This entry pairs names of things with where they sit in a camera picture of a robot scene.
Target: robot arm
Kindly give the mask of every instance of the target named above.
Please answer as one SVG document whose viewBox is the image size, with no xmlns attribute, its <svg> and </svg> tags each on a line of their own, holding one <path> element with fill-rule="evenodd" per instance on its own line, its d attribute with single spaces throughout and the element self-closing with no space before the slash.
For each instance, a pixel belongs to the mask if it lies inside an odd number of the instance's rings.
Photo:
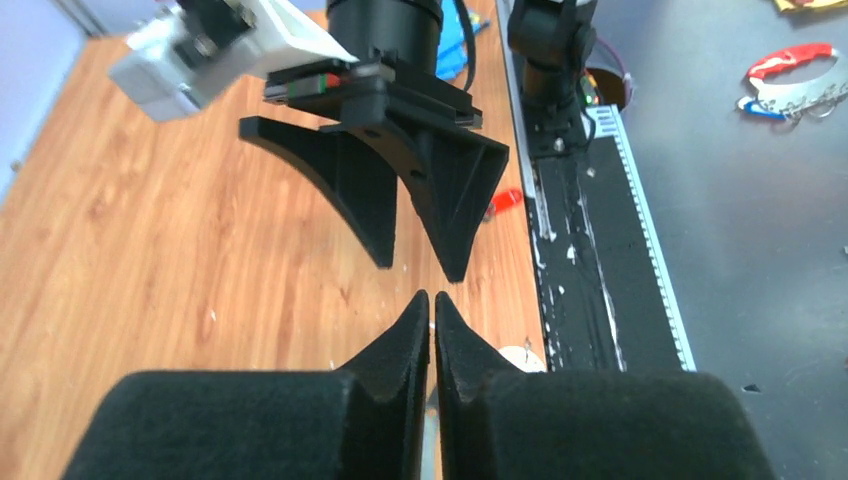
<svg viewBox="0 0 848 480">
<path fill-rule="evenodd" d="M 288 0 L 181 0 L 127 38 L 109 76 L 154 121 L 206 108 L 240 76 L 335 58 L 355 62 Z"/>
<path fill-rule="evenodd" d="M 509 16 L 509 47 L 524 57 L 525 104 L 557 107 L 571 103 L 596 34 L 595 0 L 515 0 Z"/>
</svg>

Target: keychain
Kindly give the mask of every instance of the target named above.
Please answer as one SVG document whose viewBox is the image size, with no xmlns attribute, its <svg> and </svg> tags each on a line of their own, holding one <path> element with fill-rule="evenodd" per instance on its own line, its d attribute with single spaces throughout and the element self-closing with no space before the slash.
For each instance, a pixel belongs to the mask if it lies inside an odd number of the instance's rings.
<svg viewBox="0 0 848 480">
<path fill-rule="evenodd" d="M 806 82 L 787 85 L 765 82 L 769 75 L 792 70 L 818 57 L 833 57 L 836 63 L 824 74 Z M 794 123 L 805 114 L 824 118 L 848 95 L 848 58 L 827 43 L 799 45 L 766 56 L 748 69 L 747 78 L 757 90 L 757 96 L 739 99 L 736 106 L 740 110 Z M 814 113 L 822 107 L 826 110 Z"/>
<path fill-rule="evenodd" d="M 774 0 L 781 12 L 826 11 L 848 6 L 848 0 Z"/>
</svg>

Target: red object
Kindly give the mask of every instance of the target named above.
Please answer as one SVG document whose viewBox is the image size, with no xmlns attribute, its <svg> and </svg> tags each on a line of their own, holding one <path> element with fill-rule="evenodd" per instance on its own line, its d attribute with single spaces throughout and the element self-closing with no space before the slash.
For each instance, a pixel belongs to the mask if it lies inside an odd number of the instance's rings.
<svg viewBox="0 0 848 480">
<path fill-rule="evenodd" d="M 816 57 L 830 57 L 833 47 L 829 43 L 810 43 L 789 47 L 772 53 L 748 69 L 748 77 L 764 80 L 767 75 L 780 73 L 792 67 L 803 65 Z"/>
<path fill-rule="evenodd" d="M 489 204 L 489 209 L 486 211 L 486 218 L 491 219 L 495 215 L 520 204 L 522 200 L 524 200 L 524 194 L 517 188 L 510 188 L 498 193 L 492 197 L 492 203 Z"/>
<path fill-rule="evenodd" d="M 325 77 L 327 80 L 327 88 L 336 88 L 342 84 L 342 79 L 339 78 L 337 75 L 328 73 Z"/>
</svg>

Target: gray floor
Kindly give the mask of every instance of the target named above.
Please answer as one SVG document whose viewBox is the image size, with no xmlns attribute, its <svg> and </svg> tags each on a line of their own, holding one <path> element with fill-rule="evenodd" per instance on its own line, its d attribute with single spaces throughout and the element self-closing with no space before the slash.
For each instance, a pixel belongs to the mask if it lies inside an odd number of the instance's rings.
<svg viewBox="0 0 848 480">
<path fill-rule="evenodd" d="M 734 105 L 768 53 L 848 53 L 848 9 L 605 0 L 595 24 L 635 80 L 625 124 L 699 370 L 739 392 L 778 476 L 845 478 L 848 102 L 792 131 Z"/>
</svg>

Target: yellow object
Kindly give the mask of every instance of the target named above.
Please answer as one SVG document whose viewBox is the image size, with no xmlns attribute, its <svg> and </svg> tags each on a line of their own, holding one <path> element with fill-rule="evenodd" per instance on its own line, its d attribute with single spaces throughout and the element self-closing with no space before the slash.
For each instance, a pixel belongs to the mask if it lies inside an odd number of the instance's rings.
<svg viewBox="0 0 848 480">
<path fill-rule="evenodd" d="M 809 0 L 805 4 L 792 0 L 774 0 L 781 12 L 803 12 L 806 10 L 826 10 L 848 6 L 848 0 Z"/>
</svg>

